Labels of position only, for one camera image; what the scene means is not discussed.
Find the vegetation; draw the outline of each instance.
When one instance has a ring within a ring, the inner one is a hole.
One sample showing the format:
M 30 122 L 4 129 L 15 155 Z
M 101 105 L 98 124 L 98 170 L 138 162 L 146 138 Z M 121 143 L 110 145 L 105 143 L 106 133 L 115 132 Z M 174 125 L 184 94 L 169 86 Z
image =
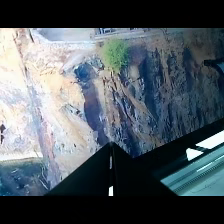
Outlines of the vegetation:
M 119 73 L 128 64 L 128 45 L 124 40 L 111 39 L 102 49 L 103 62 L 114 72 Z

